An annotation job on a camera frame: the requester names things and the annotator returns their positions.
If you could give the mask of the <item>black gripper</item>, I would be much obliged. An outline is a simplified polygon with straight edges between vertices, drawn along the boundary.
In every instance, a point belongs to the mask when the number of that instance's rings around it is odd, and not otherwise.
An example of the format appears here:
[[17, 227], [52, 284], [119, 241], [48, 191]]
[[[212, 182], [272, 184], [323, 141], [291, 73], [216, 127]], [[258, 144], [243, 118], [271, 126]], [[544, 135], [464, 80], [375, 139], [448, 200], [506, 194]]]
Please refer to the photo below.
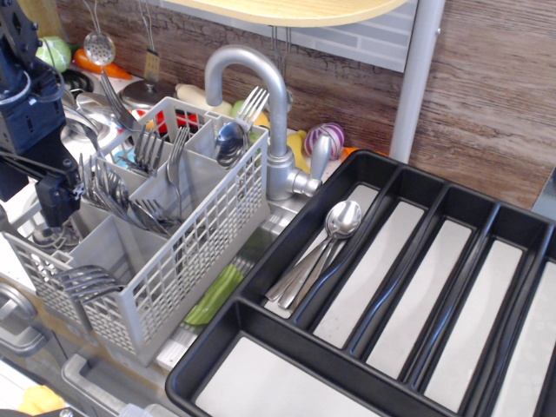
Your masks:
[[7, 202], [37, 180], [36, 195], [49, 227], [61, 227], [80, 208], [83, 184], [77, 162], [63, 146], [61, 130], [46, 135], [22, 155], [1, 148], [1, 200]]

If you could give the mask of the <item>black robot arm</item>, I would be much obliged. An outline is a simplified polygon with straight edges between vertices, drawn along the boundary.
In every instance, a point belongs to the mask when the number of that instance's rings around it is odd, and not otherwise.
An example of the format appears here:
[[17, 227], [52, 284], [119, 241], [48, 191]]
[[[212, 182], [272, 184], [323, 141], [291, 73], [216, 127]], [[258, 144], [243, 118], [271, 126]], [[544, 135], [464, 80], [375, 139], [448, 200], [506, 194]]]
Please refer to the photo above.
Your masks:
[[43, 217], [60, 227], [80, 208], [82, 181], [64, 147], [63, 78], [36, 56], [38, 24], [1, 2], [1, 200], [34, 179]]

